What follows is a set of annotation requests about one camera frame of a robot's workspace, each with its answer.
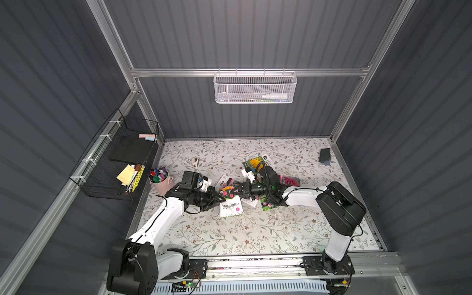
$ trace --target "white cable tray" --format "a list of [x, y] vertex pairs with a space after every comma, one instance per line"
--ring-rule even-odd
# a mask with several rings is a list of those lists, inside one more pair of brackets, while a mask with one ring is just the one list
[[[172, 283], [158, 282], [152, 295], [171, 295]], [[174, 294], [185, 295], [192, 291], [187, 288], [185, 292]], [[257, 281], [203, 281], [202, 285], [192, 294], [245, 294], [245, 293], [287, 293], [310, 292], [328, 294], [326, 282], [316, 279], [277, 279]]]

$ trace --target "gray corrugated wall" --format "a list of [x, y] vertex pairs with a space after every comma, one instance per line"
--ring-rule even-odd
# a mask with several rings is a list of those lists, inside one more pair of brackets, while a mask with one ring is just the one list
[[218, 104], [213, 78], [141, 78], [166, 138], [329, 136], [358, 81], [301, 77], [290, 104]]
[[[399, 2], [105, 0], [141, 68], [365, 67]], [[357, 80], [299, 78], [288, 105], [220, 105], [207, 78], [141, 81], [166, 138], [205, 138], [330, 135]]]
[[[0, 1], [0, 273], [128, 93], [85, 1]], [[132, 204], [78, 196], [46, 246], [54, 247], [55, 256], [45, 259], [42, 254], [32, 269], [35, 273], [42, 265], [49, 276], [37, 285], [72, 280], [87, 285], [84, 277], [67, 272], [78, 268], [71, 261], [81, 255], [79, 248], [100, 253], [86, 260], [98, 266], [103, 245], [126, 233], [127, 221], [121, 219], [132, 215]], [[104, 274], [106, 267], [100, 266], [94, 271]]]
[[471, 15], [417, 0], [338, 141], [423, 295], [472, 289]]
[[364, 67], [399, 0], [105, 0], [134, 67]]

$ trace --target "black eraser board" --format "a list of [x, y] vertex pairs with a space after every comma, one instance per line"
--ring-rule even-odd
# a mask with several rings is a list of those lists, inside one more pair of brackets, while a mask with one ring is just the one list
[[331, 149], [322, 149], [320, 151], [320, 163], [325, 165], [331, 164]]
[[143, 164], [154, 144], [144, 138], [123, 136], [110, 154], [111, 161]]

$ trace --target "pink bucket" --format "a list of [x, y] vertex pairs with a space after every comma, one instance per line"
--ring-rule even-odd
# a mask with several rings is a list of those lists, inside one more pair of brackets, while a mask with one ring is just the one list
[[157, 194], [161, 196], [165, 196], [166, 193], [175, 185], [174, 179], [172, 178], [172, 176], [167, 177], [166, 179], [164, 179], [163, 182], [159, 182], [159, 183], [151, 182], [151, 184], [156, 188]]

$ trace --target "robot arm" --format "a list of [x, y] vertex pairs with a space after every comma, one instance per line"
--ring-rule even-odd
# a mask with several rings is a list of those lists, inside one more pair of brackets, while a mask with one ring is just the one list
[[321, 256], [321, 267], [328, 274], [336, 274], [343, 264], [348, 265], [347, 249], [354, 230], [360, 225], [366, 208], [340, 183], [333, 181], [320, 188], [287, 187], [282, 185], [277, 173], [261, 162], [262, 168], [257, 173], [261, 182], [254, 183], [249, 179], [232, 192], [243, 198], [254, 198], [255, 195], [266, 195], [271, 203], [279, 206], [304, 205], [320, 208], [333, 228], [328, 246]]
[[189, 255], [180, 249], [168, 249], [156, 256], [159, 244], [172, 224], [189, 205], [207, 211], [225, 199], [209, 186], [211, 179], [185, 171], [182, 182], [167, 192], [164, 201], [151, 218], [128, 240], [117, 241], [111, 251], [107, 289], [126, 295], [149, 295], [158, 280], [169, 274], [186, 274]]

